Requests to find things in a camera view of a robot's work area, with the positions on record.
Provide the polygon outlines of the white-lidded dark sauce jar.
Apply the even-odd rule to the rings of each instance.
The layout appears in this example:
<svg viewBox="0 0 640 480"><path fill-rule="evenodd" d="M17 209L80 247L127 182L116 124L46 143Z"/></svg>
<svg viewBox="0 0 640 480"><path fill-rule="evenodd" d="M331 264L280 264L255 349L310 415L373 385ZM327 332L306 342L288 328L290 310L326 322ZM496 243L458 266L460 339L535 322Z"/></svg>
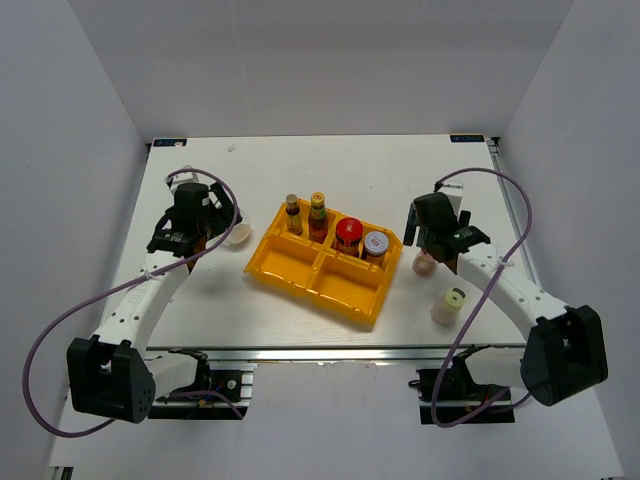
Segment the white-lidded dark sauce jar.
<svg viewBox="0 0 640 480"><path fill-rule="evenodd" d="M384 262L390 242L388 236L378 230L366 234L363 240L361 259L381 266Z"/></svg>

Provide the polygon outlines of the red sauce bottle yellow cap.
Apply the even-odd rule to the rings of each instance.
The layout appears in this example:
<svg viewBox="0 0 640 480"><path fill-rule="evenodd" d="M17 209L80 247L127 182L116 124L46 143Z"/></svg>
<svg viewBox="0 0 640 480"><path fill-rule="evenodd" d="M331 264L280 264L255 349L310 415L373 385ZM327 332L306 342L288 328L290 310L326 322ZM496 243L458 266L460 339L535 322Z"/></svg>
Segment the red sauce bottle yellow cap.
<svg viewBox="0 0 640 480"><path fill-rule="evenodd" d="M322 192L314 192L310 198L308 216L309 239L316 243L323 243L328 234L328 218L325 196Z"/></svg>

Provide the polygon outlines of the small brown yellow-label bottle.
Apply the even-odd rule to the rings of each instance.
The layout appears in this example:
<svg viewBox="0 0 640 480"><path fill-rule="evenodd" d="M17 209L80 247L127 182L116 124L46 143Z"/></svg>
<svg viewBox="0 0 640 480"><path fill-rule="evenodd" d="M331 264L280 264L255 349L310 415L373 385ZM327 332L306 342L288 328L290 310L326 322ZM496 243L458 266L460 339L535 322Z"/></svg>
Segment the small brown yellow-label bottle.
<svg viewBox="0 0 640 480"><path fill-rule="evenodd" d="M301 235L303 233L303 224L298 197L295 194L288 194L285 202L287 231L295 235Z"/></svg>

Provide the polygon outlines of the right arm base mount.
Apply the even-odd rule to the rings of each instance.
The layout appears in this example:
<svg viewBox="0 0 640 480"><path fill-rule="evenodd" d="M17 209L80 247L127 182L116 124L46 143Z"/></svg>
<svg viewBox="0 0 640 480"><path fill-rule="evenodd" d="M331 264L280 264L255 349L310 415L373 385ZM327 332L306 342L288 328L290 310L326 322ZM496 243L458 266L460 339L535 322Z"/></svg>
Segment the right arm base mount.
<svg viewBox="0 0 640 480"><path fill-rule="evenodd" d="M483 347L472 346L457 353L448 367L437 400L437 416L441 422L450 423L474 412L495 396L503 386L495 384L477 384L471 379L466 360L472 353ZM432 391L435 386L438 368L423 368L417 371L417 378L408 382L408 387L418 393L420 422L433 425L431 417ZM497 402L467 424L512 424L515 414L511 407L511 392L505 393Z"/></svg>

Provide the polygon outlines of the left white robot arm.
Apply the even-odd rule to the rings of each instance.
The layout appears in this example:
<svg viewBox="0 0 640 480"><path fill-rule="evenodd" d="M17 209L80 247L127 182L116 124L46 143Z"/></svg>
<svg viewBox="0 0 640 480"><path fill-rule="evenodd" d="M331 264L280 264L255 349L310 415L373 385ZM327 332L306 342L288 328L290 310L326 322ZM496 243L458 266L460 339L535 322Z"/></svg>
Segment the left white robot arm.
<svg viewBox="0 0 640 480"><path fill-rule="evenodd" d="M145 357L153 330L172 296L195 268L209 241L231 231L240 216L217 182L182 183L156 224L141 266L141 281L88 339L67 349L74 409L139 423L155 400L182 391L199 399L211 387L205 354L189 349Z"/></svg>

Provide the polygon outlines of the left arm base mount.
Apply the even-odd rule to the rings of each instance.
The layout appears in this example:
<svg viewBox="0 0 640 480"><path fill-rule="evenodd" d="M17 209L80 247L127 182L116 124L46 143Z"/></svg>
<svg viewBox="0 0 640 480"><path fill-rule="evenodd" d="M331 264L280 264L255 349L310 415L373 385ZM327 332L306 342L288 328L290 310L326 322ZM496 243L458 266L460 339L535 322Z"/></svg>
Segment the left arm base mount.
<svg viewBox="0 0 640 480"><path fill-rule="evenodd" d="M241 420L252 395L253 369L174 349L145 360L156 382L153 420Z"/></svg>

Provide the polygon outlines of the round clear glass jar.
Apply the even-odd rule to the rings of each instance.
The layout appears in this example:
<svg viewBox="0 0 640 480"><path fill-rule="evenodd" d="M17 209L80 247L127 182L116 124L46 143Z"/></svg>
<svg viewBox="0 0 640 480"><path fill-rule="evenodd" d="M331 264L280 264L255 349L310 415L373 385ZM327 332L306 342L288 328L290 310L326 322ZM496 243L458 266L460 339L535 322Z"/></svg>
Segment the round clear glass jar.
<svg viewBox="0 0 640 480"><path fill-rule="evenodd" d="M248 214L240 209L237 222L231 230L231 233L224 240L223 244L228 246L239 245L249 237L251 230L252 226Z"/></svg>

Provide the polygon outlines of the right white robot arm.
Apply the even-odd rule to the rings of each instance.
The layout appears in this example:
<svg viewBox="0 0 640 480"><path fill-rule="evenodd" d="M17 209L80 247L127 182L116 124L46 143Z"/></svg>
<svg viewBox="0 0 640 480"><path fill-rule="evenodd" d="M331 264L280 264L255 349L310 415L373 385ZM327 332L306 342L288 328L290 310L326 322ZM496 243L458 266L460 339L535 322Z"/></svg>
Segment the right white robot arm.
<svg viewBox="0 0 640 480"><path fill-rule="evenodd" d="M507 264L490 238L456 214L449 198L430 193L413 200L404 244L417 245L437 263L482 290L518 329L523 352L472 346L453 356L445 375L453 390L472 399L487 385L526 390L555 405L608 376L602 323L591 307L571 307Z"/></svg>

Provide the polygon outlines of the pink-capped spice shaker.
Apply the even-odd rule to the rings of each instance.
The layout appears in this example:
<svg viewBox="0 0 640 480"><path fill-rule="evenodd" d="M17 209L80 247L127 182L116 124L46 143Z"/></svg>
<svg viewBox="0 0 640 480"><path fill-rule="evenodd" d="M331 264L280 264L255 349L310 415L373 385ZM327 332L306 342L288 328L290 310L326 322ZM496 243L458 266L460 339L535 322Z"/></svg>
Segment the pink-capped spice shaker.
<svg viewBox="0 0 640 480"><path fill-rule="evenodd" d="M412 269L414 273L420 277L432 276L438 267L438 262L428 253L419 251L413 262Z"/></svg>

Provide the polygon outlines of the red-capped chili sauce jar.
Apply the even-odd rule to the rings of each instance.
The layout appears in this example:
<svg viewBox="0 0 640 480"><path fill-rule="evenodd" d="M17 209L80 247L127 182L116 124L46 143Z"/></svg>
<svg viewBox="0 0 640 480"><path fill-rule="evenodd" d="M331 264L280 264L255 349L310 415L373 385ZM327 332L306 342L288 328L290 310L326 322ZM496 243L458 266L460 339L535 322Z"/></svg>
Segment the red-capped chili sauce jar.
<svg viewBox="0 0 640 480"><path fill-rule="evenodd" d="M358 257L363 233L364 227L358 219L340 219L335 228L335 249L343 254Z"/></svg>

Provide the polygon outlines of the yellow-capped white spice shaker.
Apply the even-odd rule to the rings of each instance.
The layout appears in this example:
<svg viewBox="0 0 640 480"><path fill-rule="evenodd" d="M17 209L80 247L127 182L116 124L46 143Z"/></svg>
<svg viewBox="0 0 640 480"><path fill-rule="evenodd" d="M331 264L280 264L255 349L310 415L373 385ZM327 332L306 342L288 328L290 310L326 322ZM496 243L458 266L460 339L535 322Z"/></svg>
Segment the yellow-capped white spice shaker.
<svg viewBox="0 0 640 480"><path fill-rule="evenodd" d="M441 326L454 325L466 304L467 294L460 288L451 288L436 301L431 309L432 320Z"/></svg>

